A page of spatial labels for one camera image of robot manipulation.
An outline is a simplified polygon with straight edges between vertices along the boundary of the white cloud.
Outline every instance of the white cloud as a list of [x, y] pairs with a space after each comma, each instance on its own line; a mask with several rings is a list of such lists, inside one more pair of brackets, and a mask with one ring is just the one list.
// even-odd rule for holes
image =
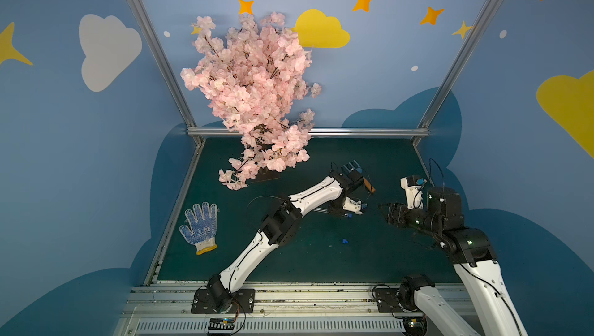
[[78, 26], [78, 37], [86, 56], [83, 80], [96, 93], [104, 90], [130, 65], [142, 50], [140, 35], [115, 16], [103, 19], [88, 14]]

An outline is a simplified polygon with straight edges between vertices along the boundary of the vent grille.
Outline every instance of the vent grille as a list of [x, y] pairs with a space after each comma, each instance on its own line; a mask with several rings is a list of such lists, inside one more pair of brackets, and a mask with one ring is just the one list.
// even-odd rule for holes
[[[141, 319], [137, 335], [204, 335], [206, 321], [189, 321], [187, 318]], [[277, 317], [272, 319], [247, 319], [241, 332], [246, 334], [279, 333], [393, 333], [404, 332], [401, 319], [385, 317]], [[210, 331], [211, 334], [228, 331]]]

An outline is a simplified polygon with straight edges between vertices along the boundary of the table surface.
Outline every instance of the table surface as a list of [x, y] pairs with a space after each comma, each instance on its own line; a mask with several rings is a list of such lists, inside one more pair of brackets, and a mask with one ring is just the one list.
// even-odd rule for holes
[[[340, 166], [356, 160], [377, 190], [367, 200], [365, 213], [352, 218], [309, 213], [293, 240], [272, 251], [248, 280], [400, 282], [405, 275], [422, 273], [434, 282], [460, 282], [446, 256], [428, 249], [429, 237], [389, 226], [384, 218], [387, 211], [378, 208], [378, 204], [406, 201], [401, 177], [424, 175], [410, 140], [315, 138], [306, 149], [310, 159], [286, 169], [279, 179], [230, 191], [218, 181], [218, 172], [230, 168], [227, 160], [239, 157], [243, 146], [238, 138], [207, 139], [158, 279], [207, 280], [219, 273], [245, 249], [263, 216], [279, 203], [274, 198], [259, 198], [248, 208], [252, 199], [298, 193], [322, 181], [331, 162]], [[367, 190], [360, 189], [356, 196], [366, 199]], [[187, 223], [183, 211], [204, 201], [219, 206], [218, 247], [196, 255], [196, 248], [186, 243], [178, 228]]]

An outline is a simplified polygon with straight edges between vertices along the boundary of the pink blossom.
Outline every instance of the pink blossom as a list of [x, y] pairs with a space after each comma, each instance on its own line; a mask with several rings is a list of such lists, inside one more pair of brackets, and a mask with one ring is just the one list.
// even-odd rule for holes
[[196, 69], [181, 73], [189, 90], [199, 87], [211, 101], [213, 115], [242, 135], [243, 158], [229, 159], [234, 170], [219, 171], [219, 181], [232, 190], [246, 187], [262, 167], [282, 171], [309, 158], [303, 147], [311, 138], [315, 113], [308, 109], [291, 125], [284, 116], [294, 100], [310, 89], [315, 97], [321, 89], [318, 84], [308, 87], [302, 78], [311, 54], [299, 44], [298, 34], [273, 26], [282, 26], [284, 15], [272, 13], [260, 30], [250, 14], [241, 14], [239, 21], [241, 31], [230, 28], [225, 47], [212, 37], [212, 19], [197, 18], [194, 25], [202, 30], [192, 44], [204, 58]]
[[301, 149], [299, 151], [299, 153], [297, 154], [297, 162], [304, 162], [307, 161], [309, 159], [309, 154], [307, 154], [307, 151], [305, 149]]
[[227, 170], [223, 172], [223, 170], [219, 170], [219, 181], [221, 183], [227, 183], [231, 181], [231, 177], [233, 176], [232, 170]]
[[241, 161], [236, 160], [235, 158], [230, 158], [229, 163], [231, 163], [231, 167], [238, 170], [241, 167]]
[[270, 170], [281, 172], [286, 168], [286, 165], [282, 158], [276, 158], [274, 160], [268, 161], [268, 163], [266, 163], [266, 167], [268, 167]]
[[311, 97], [314, 99], [322, 92], [322, 86], [314, 84], [311, 88]]

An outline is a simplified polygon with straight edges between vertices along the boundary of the work glove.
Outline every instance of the work glove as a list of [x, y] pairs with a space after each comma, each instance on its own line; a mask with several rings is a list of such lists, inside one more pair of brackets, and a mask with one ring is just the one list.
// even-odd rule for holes
[[217, 212], [216, 204], [209, 206], [208, 202], [192, 206], [193, 211], [187, 209], [184, 213], [188, 219], [189, 227], [182, 225], [179, 232], [189, 244], [196, 246], [196, 255], [212, 251], [217, 248], [214, 243], [214, 235], [217, 234]]

